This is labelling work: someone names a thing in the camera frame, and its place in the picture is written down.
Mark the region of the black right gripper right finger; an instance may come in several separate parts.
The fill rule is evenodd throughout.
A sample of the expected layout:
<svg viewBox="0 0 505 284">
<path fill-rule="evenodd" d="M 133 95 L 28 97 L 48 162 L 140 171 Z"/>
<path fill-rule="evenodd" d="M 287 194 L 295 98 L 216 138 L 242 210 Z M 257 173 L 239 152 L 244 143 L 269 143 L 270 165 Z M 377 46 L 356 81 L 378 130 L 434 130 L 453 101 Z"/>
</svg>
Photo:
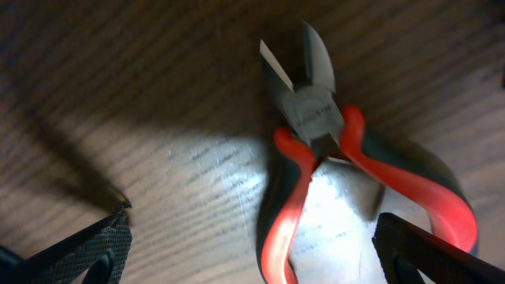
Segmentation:
<svg viewBox="0 0 505 284">
<path fill-rule="evenodd" d="M 378 218 L 372 238 L 389 284 L 504 284 L 504 271 L 392 213 Z"/>
</svg>

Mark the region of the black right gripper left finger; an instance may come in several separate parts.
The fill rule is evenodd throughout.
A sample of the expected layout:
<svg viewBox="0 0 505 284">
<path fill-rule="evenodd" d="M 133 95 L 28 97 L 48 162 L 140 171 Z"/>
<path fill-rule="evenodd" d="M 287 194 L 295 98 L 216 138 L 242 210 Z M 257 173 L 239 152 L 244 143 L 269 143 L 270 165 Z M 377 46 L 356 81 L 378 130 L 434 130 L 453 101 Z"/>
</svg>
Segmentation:
<svg viewBox="0 0 505 284">
<path fill-rule="evenodd" d="M 106 218 L 84 228 L 35 255 L 22 259 L 1 248 L 2 283 L 120 282 L 132 244 L 132 233 L 123 202 Z"/>
</svg>

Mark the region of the red handled cutting pliers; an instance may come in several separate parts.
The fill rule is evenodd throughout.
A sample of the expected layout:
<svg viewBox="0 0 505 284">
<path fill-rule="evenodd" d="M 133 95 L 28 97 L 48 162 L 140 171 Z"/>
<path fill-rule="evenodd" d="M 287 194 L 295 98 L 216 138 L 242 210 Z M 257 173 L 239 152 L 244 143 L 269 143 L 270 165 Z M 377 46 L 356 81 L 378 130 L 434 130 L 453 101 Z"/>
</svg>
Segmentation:
<svg viewBox="0 0 505 284">
<path fill-rule="evenodd" d="M 279 180 L 261 209 L 265 220 L 257 231 L 256 257 L 266 283 L 296 283 L 290 254 L 297 234 L 312 174 L 339 150 L 381 184 L 428 212 L 432 233 L 474 254 L 479 229 L 474 211 L 456 181 L 400 153 L 367 129 L 356 106 L 338 107 L 331 58 L 316 29 L 303 24 L 305 82 L 294 84 L 264 41 L 260 61 L 271 101 L 287 124 L 275 130 L 280 158 Z"/>
</svg>

